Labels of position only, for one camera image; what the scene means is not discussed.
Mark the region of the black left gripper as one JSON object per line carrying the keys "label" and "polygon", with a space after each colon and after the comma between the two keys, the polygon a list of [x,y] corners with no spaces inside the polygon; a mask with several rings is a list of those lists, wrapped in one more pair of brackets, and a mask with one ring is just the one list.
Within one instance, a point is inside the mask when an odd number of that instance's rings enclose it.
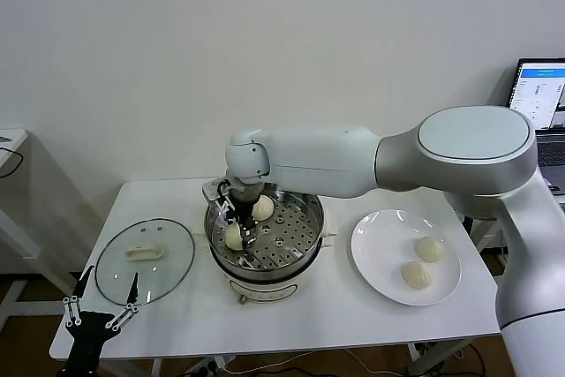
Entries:
{"label": "black left gripper", "polygon": [[139,273],[135,272],[124,310],[115,317],[112,313],[81,311],[80,300],[87,288],[91,265],[80,277],[72,294],[63,299],[64,325],[73,338],[72,348],[60,376],[98,376],[103,345],[116,336],[138,313]]}

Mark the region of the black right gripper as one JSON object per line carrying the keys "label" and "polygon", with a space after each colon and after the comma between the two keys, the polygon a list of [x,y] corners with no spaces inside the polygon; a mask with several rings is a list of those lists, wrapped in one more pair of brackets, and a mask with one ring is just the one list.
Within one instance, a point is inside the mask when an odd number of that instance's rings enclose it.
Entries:
{"label": "black right gripper", "polygon": [[218,207],[224,221],[228,225],[239,223],[243,250],[252,247],[257,240],[257,223],[247,221],[252,218],[252,208],[259,201],[263,189],[263,183],[245,184],[239,179],[231,179],[230,198],[218,200]]}

